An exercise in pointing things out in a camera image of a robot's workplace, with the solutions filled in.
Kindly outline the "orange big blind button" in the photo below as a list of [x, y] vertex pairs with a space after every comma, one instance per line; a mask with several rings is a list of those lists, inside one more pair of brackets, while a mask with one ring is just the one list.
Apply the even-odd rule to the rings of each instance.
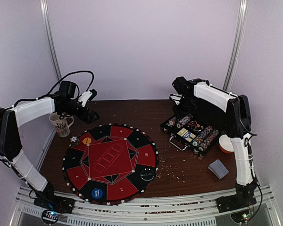
[[91, 139], [90, 137], [86, 137], [86, 138], [83, 140], [83, 144], [84, 144], [84, 145], [89, 145], [91, 142], [92, 142], [92, 139]]

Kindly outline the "blue small blind button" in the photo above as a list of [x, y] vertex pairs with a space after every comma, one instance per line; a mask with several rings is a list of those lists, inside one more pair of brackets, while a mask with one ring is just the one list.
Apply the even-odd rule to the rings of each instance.
[[103, 196], [103, 191], [100, 188], [95, 188], [92, 191], [93, 199], [100, 199]]

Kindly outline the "clear dealer button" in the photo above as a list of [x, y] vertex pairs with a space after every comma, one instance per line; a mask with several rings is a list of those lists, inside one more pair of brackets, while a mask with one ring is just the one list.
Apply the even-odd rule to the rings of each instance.
[[143, 181], [152, 181], [155, 178], [155, 172], [150, 168], [141, 170], [140, 177]]

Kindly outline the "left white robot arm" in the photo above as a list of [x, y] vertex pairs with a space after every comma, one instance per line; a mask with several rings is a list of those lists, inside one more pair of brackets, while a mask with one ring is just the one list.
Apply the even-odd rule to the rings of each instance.
[[64, 81], [55, 93], [21, 100], [9, 108], [0, 107], [0, 160], [36, 191], [44, 191], [48, 181], [24, 153], [21, 128], [52, 113], [76, 116], [87, 124], [97, 120], [99, 115], [87, 107], [87, 102], [96, 97], [97, 91], [87, 89], [74, 97], [76, 87], [75, 83]]

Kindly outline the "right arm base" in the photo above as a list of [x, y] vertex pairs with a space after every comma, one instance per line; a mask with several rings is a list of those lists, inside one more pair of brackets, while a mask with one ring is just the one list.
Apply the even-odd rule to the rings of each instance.
[[248, 207], [249, 204], [256, 204], [257, 200], [254, 196], [246, 199], [238, 198], [238, 195], [222, 196], [216, 199], [216, 205], [219, 213], [238, 210]]

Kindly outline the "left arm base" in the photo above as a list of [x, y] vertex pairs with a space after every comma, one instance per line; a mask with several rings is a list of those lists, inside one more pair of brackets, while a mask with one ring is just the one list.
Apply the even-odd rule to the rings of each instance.
[[36, 206], [53, 210], [58, 213], [72, 213], [75, 200], [56, 195], [49, 198], [42, 194], [37, 194], [33, 203]]

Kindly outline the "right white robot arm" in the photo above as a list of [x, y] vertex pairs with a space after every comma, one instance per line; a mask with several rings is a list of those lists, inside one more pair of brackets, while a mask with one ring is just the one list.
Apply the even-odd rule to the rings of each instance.
[[236, 95], [212, 86], [208, 80], [186, 80], [177, 77], [173, 88], [181, 96], [175, 100], [177, 106], [186, 106], [188, 97], [193, 100], [204, 100], [210, 107], [218, 107], [224, 113], [225, 134], [233, 145], [237, 178], [236, 183], [247, 186], [255, 181], [253, 167], [253, 153], [250, 140], [255, 134], [251, 133], [251, 116], [248, 98], [245, 95]]

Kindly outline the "front left chip row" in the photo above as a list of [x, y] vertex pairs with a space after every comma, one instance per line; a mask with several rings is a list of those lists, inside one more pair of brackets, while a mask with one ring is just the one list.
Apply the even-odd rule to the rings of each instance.
[[181, 127], [186, 125], [192, 119], [193, 119], [193, 116], [189, 113], [176, 123], [176, 127], [180, 129]]

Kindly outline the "black poker chip case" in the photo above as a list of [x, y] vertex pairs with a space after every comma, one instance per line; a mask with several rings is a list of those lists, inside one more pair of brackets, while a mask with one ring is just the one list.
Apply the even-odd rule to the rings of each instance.
[[[180, 151], [190, 150], [195, 155], [199, 156], [200, 158], [207, 155], [209, 150], [213, 147], [213, 145], [218, 141], [219, 137], [224, 134], [224, 127], [225, 127], [225, 113], [219, 109], [218, 107], [214, 106], [213, 104], [209, 103], [208, 101], [202, 99], [195, 99], [196, 104], [196, 112], [191, 114], [193, 119], [191, 121], [197, 121], [197, 123], [201, 126], [201, 129], [191, 129], [188, 125], [184, 125], [180, 129], [176, 126], [170, 127], [168, 125], [168, 120], [176, 117], [175, 114], [165, 120], [163, 123], [160, 124], [160, 128], [163, 132], [169, 135], [169, 143], [173, 145], [176, 149]], [[177, 135], [177, 132], [182, 128], [185, 128], [195, 134], [196, 136], [202, 132], [207, 126], [211, 126], [214, 129], [219, 131], [219, 135], [213, 141], [213, 143], [209, 146], [209, 148], [201, 152], [199, 150], [199, 145], [194, 147], [192, 142], [187, 142], [185, 139]]]

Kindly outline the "back right chip row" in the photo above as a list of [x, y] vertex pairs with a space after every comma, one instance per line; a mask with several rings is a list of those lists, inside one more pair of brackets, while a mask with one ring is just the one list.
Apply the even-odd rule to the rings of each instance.
[[204, 139], [213, 131], [213, 127], [207, 126], [202, 132], [200, 132], [196, 138], [193, 140], [192, 145], [197, 147], [200, 145]]

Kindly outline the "round red black poker mat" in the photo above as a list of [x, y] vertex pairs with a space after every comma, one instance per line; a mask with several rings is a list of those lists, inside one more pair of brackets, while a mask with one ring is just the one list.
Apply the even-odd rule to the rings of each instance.
[[[62, 171], [67, 186], [82, 200], [118, 205], [144, 193], [153, 181], [143, 181], [140, 177], [144, 168], [156, 174], [159, 164], [156, 144], [145, 132], [127, 124], [110, 123], [86, 130], [77, 137], [80, 143], [69, 145]], [[83, 144], [86, 137], [92, 139], [89, 145]], [[95, 188], [103, 191], [100, 199], [92, 197]]]

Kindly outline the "orange white bowl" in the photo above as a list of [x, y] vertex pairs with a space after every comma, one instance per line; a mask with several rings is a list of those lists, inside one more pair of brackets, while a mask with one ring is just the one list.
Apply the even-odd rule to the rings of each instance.
[[226, 135], [221, 135], [219, 138], [219, 147], [222, 152], [227, 154], [234, 153], [233, 145], [231, 143], [231, 139]]

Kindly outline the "aluminium frame post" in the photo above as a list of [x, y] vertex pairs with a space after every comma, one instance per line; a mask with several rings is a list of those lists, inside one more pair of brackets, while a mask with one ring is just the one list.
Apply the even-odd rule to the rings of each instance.
[[233, 84], [234, 76], [236, 74], [237, 66], [238, 66], [238, 55], [240, 49], [242, 47], [243, 37], [245, 33], [246, 19], [247, 19], [247, 11], [248, 11], [248, 0], [241, 0], [239, 6], [239, 14], [236, 25], [236, 32], [233, 42], [233, 49], [230, 56], [230, 61], [225, 77], [225, 82], [223, 85], [223, 90], [230, 92]]
[[43, 23], [45, 26], [45, 32], [47, 36], [47, 42], [50, 50], [50, 58], [54, 69], [54, 74], [57, 79], [57, 84], [54, 88], [50, 90], [50, 93], [53, 94], [56, 91], [57, 86], [60, 84], [60, 80], [62, 79], [62, 74], [60, 71], [59, 63], [58, 63], [58, 57], [54, 45], [54, 39], [50, 24], [50, 16], [49, 16], [49, 10], [48, 10], [48, 1], [47, 0], [40, 0], [40, 6], [41, 6], [41, 13], [43, 18]]

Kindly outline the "front aluminium rail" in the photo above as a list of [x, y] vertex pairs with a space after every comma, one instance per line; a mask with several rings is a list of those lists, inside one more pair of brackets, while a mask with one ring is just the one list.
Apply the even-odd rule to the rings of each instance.
[[236, 211], [221, 213], [215, 200], [234, 194], [234, 189], [217, 192], [157, 197], [136, 198], [115, 206], [90, 204], [74, 194], [56, 192], [57, 195], [75, 201], [73, 211], [63, 214], [58, 226], [235, 226], [232, 217], [236, 213], [255, 211], [249, 226], [279, 226], [274, 196], [269, 186], [255, 191], [257, 204]]

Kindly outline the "left aluminium frame post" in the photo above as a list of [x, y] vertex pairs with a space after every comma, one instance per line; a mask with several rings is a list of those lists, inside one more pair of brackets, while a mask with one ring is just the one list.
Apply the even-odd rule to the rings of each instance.
[[40, 6], [41, 6], [41, 13], [43, 18], [43, 23], [45, 26], [45, 32], [47, 36], [47, 42], [50, 50], [50, 58], [54, 69], [54, 74], [57, 79], [57, 84], [54, 88], [50, 90], [50, 93], [53, 94], [56, 91], [57, 86], [60, 84], [60, 80], [62, 79], [62, 74], [60, 71], [59, 63], [58, 63], [58, 57], [54, 45], [54, 39], [50, 24], [50, 16], [49, 16], [49, 10], [48, 10], [48, 1], [47, 0], [40, 0]]

